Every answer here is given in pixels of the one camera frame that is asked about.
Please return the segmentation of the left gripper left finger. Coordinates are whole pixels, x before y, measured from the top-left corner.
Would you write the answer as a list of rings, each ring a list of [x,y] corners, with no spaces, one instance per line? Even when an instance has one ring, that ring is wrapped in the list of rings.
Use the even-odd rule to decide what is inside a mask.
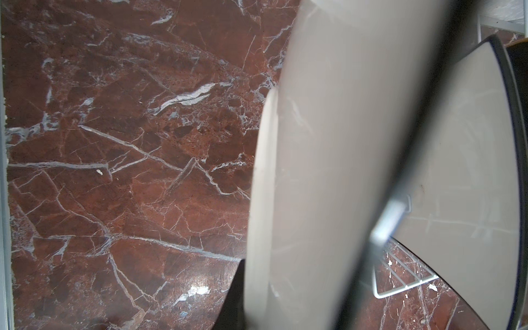
[[[224,304],[212,330],[244,330],[246,318],[243,308],[246,260],[242,259],[236,269]]]

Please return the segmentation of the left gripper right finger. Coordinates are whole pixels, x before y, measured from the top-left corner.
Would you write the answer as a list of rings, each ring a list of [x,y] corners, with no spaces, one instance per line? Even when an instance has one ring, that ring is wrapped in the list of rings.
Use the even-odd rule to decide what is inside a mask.
[[[459,36],[478,6],[478,1],[447,1],[444,8],[437,11],[440,26],[426,33],[428,45],[422,48],[425,53],[421,56],[424,62],[417,66],[415,82],[404,90],[409,99],[406,109],[410,113],[404,116],[408,122],[395,140],[397,154],[390,163],[391,174],[369,220],[360,258],[349,272],[334,329],[352,329],[362,309],[361,282],[374,269],[386,242],[404,216],[404,207],[398,203],[403,200],[419,164],[419,154],[435,116],[438,95],[452,65]]]

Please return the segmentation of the white square plate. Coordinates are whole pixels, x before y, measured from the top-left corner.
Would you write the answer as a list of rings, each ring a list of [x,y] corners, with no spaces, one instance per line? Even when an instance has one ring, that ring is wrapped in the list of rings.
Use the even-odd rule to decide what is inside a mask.
[[[450,6],[301,1],[258,135],[247,328],[333,329],[353,314]]]
[[[507,49],[489,36],[441,89],[395,232],[489,329],[517,328],[527,291],[526,120]]]

